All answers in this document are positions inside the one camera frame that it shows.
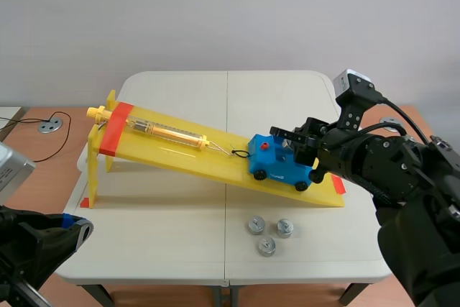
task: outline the black wheel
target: black wheel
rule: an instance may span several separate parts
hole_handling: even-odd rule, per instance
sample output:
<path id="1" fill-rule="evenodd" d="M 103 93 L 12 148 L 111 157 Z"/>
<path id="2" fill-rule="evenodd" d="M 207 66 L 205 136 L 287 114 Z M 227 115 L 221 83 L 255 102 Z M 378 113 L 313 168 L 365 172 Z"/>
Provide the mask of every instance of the black wheel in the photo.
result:
<path id="1" fill-rule="evenodd" d="M 295 186 L 295 189 L 299 192 L 302 192 L 308 188 L 308 184 L 305 181 L 299 181 L 294 186 Z"/>
<path id="2" fill-rule="evenodd" d="M 254 172 L 254 179 L 258 181 L 265 180 L 267 178 L 267 172 L 265 170 L 256 170 Z"/>

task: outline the wooden table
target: wooden table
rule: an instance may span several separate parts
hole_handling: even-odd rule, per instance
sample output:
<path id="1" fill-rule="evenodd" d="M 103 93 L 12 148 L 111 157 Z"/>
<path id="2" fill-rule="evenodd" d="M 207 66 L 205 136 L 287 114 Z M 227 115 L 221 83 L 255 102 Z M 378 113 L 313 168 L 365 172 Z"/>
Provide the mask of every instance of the wooden table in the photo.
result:
<path id="1" fill-rule="evenodd" d="M 432 134 L 429 126 L 425 123 L 420 114 L 412 106 L 402 107 L 409 116 L 418 124 L 418 126 L 425 132 L 426 136 Z M 63 211 L 73 187 L 80 176 L 80 171 L 76 167 L 78 156 L 81 153 L 85 143 L 86 136 L 92 125 L 92 121 L 86 118 L 86 108 L 63 108 L 63 109 L 31 109 L 24 118 L 36 117 L 47 118 L 54 111 L 65 111 L 72 116 L 72 125 L 68 143 L 64 146 L 63 150 L 55 157 L 40 162 L 33 174 L 24 182 L 21 188 L 8 200 L 7 206 L 14 209 L 28 209 L 39 211 L 42 213 L 60 213 Z M 385 106 L 376 106 L 371 111 L 368 111 L 362 122 L 362 126 L 374 124 L 383 116 L 397 116 L 395 112 Z M 37 130 L 37 124 L 19 124 L 14 128 L 11 134 L 5 139 L 4 143 L 14 148 L 18 152 L 26 155 L 33 160 L 40 160 L 56 151 L 65 139 L 68 120 L 63 116 L 64 126 L 62 129 L 51 134 L 41 134 Z M 413 130 L 406 124 L 405 128 L 409 134 L 414 135 Z M 379 130 L 382 135 L 391 135 L 392 132 L 386 130 Z M 355 301 L 354 306 L 368 306 L 369 299 L 372 305 L 378 306 L 411 306 L 409 300 L 400 293 L 401 287 L 398 284 L 391 285 L 391 293 L 385 289 L 378 290 L 377 287 L 380 283 L 376 284 L 373 289 L 364 291 Z M 251 297 L 251 291 L 257 291 L 259 295 L 264 295 L 261 290 L 265 290 L 265 295 L 270 296 L 270 299 L 265 301 L 264 306 L 282 306 L 283 301 L 287 298 L 283 294 L 275 294 L 275 291 L 283 292 L 289 295 L 290 304 L 295 304 L 293 301 L 302 301 L 302 306 L 337 306 L 336 298 L 331 300 L 331 294 L 341 294 L 337 289 L 331 291 L 328 287 L 330 285 L 295 285 L 295 288 L 287 289 L 286 285 L 262 285 L 252 286 L 245 289 L 241 294 L 240 306 L 259 306 L 262 301 L 254 300 Z M 173 289 L 175 293 L 169 298 L 164 297 L 165 290 L 170 291 Z M 394 289 L 399 289 L 399 295 L 395 294 Z M 114 300 L 118 305 L 118 298 L 120 303 L 127 303 L 123 306 L 133 306 L 132 303 L 138 298 L 145 302 L 146 290 L 153 290 L 160 292 L 162 299 L 167 300 L 167 303 L 174 303 L 174 306 L 210 306 L 211 299 L 208 296 L 207 289 L 202 287 L 184 287 L 184 288 L 169 288 L 167 286 L 160 287 L 109 287 L 112 291 Z M 45 283 L 41 290 L 46 298 L 56 306 L 98 306 L 98 304 L 87 294 L 83 289 L 64 283 L 60 278 L 54 275 Z M 194 300 L 184 299 L 183 294 L 196 296 Z"/>

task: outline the red tape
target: red tape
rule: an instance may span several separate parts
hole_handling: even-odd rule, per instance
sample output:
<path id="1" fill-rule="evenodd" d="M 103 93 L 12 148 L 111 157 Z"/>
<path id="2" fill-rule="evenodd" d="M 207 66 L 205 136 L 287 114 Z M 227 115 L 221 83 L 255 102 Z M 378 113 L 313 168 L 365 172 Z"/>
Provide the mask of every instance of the red tape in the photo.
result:
<path id="1" fill-rule="evenodd" d="M 333 186 L 336 189 L 337 194 L 345 194 L 346 191 L 345 191 L 345 186 L 344 186 L 344 182 L 342 181 L 342 179 L 340 179 L 338 176 L 335 176 L 334 174 L 331 174 L 331 177 L 332 177 Z"/>
<path id="2" fill-rule="evenodd" d="M 107 124 L 106 133 L 103 136 L 99 152 L 108 156 L 115 156 L 116 148 L 120 141 L 121 133 L 126 124 L 127 117 L 132 110 L 132 104 L 120 102 L 115 107 Z"/>

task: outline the yellow ramp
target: yellow ramp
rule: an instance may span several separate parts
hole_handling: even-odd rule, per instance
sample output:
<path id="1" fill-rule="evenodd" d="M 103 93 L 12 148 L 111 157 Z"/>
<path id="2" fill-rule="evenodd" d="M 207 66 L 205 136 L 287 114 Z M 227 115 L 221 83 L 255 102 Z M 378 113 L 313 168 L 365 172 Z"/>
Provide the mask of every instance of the yellow ramp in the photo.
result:
<path id="1" fill-rule="evenodd" d="M 110 108 L 114 109 L 117 103 L 116 101 L 111 101 Z M 207 136 L 208 140 L 215 142 L 227 152 L 230 152 L 232 149 L 247 150 L 249 139 L 235 134 L 219 131 L 139 107 L 134 107 L 130 116 L 136 116 L 151 122 L 184 129 L 197 134 L 204 134 Z M 97 134 L 93 136 L 91 139 L 92 148 L 90 151 L 98 151 L 105 131 L 106 126 L 102 127 Z M 199 150 L 187 145 L 177 144 L 139 133 L 134 131 L 131 127 L 125 127 L 122 132 L 116 150 L 116 157 L 141 162 L 146 165 L 154 165 L 160 168 L 199 175 L 207 179 L 308 203 L 324 206 L 344 206 L 344 200 L 342 196 L 336 192 L 329 174 L 326 175 L 321 184 L 312 184 L 308 190 L 297 192 L 292 185 L 269 179 L 263 181 L 255 180 L 253 176 L 249 174 L 248 159 L 228 156 L 223 152 L 212 150 L 208 147 Z"/>

